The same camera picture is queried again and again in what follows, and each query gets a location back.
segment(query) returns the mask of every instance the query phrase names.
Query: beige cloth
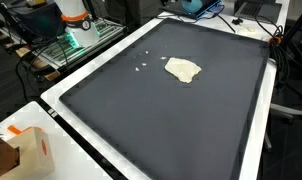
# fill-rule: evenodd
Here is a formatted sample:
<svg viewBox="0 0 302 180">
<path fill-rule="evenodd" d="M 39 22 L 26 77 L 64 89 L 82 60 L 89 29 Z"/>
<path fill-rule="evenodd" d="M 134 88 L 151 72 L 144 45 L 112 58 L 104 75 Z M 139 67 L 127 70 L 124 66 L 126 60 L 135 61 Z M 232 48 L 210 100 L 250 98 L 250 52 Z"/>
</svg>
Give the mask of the beige cloth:
<svg viewBox="0 0 302 180">
<path fill-rule="evenodd" d="M 173 57 L 169 59 L 164 68 L 184 83 L 192 82 L 193 76 L 201 71 L 201 68 L 195 63 Z"/>
</svg>

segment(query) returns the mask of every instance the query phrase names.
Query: orange label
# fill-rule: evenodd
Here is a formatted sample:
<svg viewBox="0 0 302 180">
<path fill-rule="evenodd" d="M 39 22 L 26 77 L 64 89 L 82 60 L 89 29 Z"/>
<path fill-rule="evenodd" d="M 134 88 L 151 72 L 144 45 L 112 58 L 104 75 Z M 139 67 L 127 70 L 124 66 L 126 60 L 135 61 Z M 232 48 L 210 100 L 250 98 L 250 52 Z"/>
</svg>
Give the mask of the orange label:
<svg viewBox="0 0 302 180">
<path fill-rule="evenodd" d="M 47 155 L 47 147 L 46 147 L 45 142 L 43 141 L 43 139 L 42 139 L 42 150 L 44 152 L 44 155 Z"/>
</svg>

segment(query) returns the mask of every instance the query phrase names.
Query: black mat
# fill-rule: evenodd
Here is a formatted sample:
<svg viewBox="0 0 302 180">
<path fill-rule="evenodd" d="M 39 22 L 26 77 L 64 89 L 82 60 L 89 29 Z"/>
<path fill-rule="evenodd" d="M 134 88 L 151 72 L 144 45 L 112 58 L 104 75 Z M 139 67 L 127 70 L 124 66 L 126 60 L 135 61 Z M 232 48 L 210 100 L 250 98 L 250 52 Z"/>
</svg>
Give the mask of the black mat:
<svg viewBox="0 0 302 180">
<path fill-rule="evenodd" d="M 164 20 L 61 100 L 153 179 L 236 179 L 268 57 L 263 46 Z M 161 57 L 202 71 L 181 83 Z"/>
</svg>

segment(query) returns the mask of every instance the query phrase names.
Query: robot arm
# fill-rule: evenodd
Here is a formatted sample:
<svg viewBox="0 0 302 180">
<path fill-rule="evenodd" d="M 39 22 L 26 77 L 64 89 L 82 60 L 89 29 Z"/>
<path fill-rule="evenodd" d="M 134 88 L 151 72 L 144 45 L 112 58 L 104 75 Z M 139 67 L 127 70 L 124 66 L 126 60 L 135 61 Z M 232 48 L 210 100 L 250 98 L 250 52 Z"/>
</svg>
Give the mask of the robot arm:
<svg viewBox="0 0 302 180">
<path fill-rule="evenodd" d="M 91 22 L 82 0 L 54 0 L 66 23 L 65 31 L 72 39 L 73 47 L 88 47 L 100 39 L 95 24 Z"/>
</svg>

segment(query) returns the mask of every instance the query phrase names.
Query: white table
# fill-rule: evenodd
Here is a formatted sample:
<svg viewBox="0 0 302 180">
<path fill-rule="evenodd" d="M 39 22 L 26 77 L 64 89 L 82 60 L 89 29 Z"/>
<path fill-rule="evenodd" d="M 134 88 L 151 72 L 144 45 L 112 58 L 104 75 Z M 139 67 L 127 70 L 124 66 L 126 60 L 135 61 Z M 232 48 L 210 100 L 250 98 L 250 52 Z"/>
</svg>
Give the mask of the white table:
<svg viewBox="0 0 302 180">
<path fill-rule="evenodd" d="M 289 0 L 278 0 L 278 2 L 283 3 L 282 10 L 280 12 L 280 18 L 278 24 L 285 25 L 286 14 L 288 11 Z M 231 14 L 233 10 L 230 10 L 232 2 L 226 2 L 226 14 L 221 14 L 221 16 L 231 24 L 232 19 L 235 19 Z M 131 162 L 129 162 L 124 156 L 122 156 L 117 150 L 111 147 L 106 141 L 103 140 L 98 134 L 91 130 L 87 125 L 85 125 L 76 115 L 74 115 L 66 106 L 64 106 L 59 97 L 69 90 L 76 83 L 87 77 L 93 71 L 98 69 L 101 65 L 109 61 L 111 58 L 116 56 L 119 52 L 124 50 L 130 44 L 135 42 L 145 33 L 154 28 L 162 20 L 153 19 L 149 23 L 145 24 L 143 27 L 138 29 L 136 32 L 129 35 L 127 38 L 123 39 L 112 48 L 108 49 L 101 55 L 94 58 L 88 64 L 74 72 L 69 77 L 65 78 L 63 81 L 53 86 L 51 89 L 46 91 L 41 95 L 41 98 L 48 103 L 56 112 L 66 120 L 72 127 L 76 129 L 93 147 L 95 147 L 105 158 L 107 158 L 121 173 L 123 173 L 128 179 L 149 179 L 143 172 L 141 172 L 137 167 L 135 167 Z M 209 27 L 225 32 L 233 33 L 230 28 L 219 18 L 214 19 L 203 19 L 196 23 L 199 26 Z M 248 32 L 245 28 L 240 26 L 231 25 L 237 32 L 238 35 L 251 37 L 254 39 L 267 41 L 270 37 L 269 35 L 261 30 L 256 22 L 245 20 L 244 24 L 248 27 L 254 28 L 255 32 Z M 264 24 L 267 29 L 274 31 L 275 27 L 269 24 Z M 264 77 L 262 80 L 262 85 L 257 101 L 257 106 L 255 109 L 251 131 L 249 134 L 249 139 L 244 154 L 240 179 L 241 180 L 254 180 L 257 177 L 260 156 L 263 146 L 263 139 L 267 124 L 267 117 L 269 113 L 269 107 L 271 102 L 271 96 L 274 86 L 274 80 L 276 75 L 276 67 L 272 60 L 269 60 L 266 66 Z"/>
<path fill-rule="evenodd" d="M 27 104 L 0 123 L 0 133 L 3 134 L 4 140 L 15 136 L 7 130 L 10 125 L 20 130 L 37 126 L 48 134 L 55 171 L 44 180 L 112 180 L 36 102 Z"/>
</svg>

